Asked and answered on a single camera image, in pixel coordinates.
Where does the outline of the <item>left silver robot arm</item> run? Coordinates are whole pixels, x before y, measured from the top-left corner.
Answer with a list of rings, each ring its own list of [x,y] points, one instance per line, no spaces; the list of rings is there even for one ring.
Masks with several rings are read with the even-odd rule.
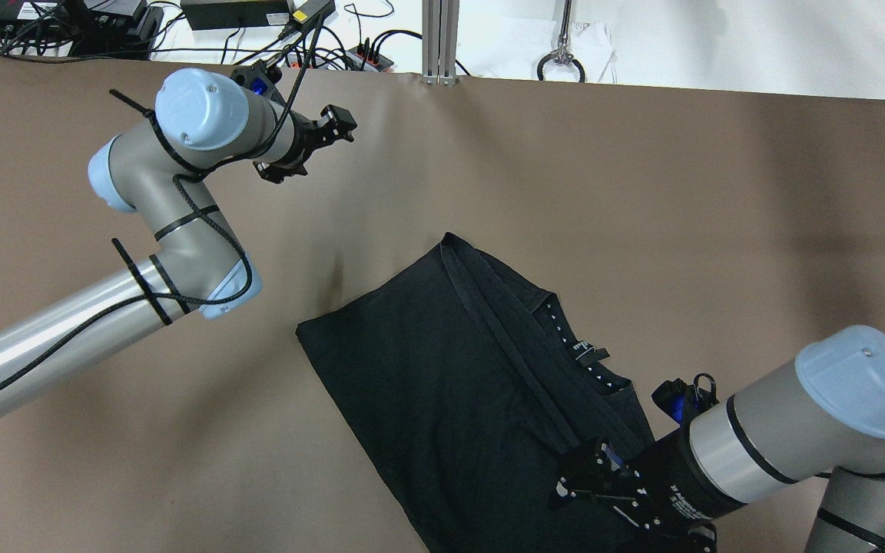
[[[256,68],[185,68],[102,143],[120,114],[101,96],[107,76],[148,71],[0,62],[0,322],[26,293],[62,294],[0,333],[0,418],[187,313],[212,320],[253,298],[259,274],[204,178],[231,161],[302,174],[357,129],[338,106],[292,112]]]

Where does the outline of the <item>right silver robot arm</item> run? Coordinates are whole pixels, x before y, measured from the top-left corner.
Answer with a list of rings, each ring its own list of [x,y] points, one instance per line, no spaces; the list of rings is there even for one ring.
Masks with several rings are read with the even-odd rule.
[[[635,532],[621,552],[715,552],[717,518],[825,478],[805,551],[885,552],[885,333],[840,330],[724,400],[682,381],[653,399],[677,430],[630,459],[580,445],[552,504],[607,508]]]

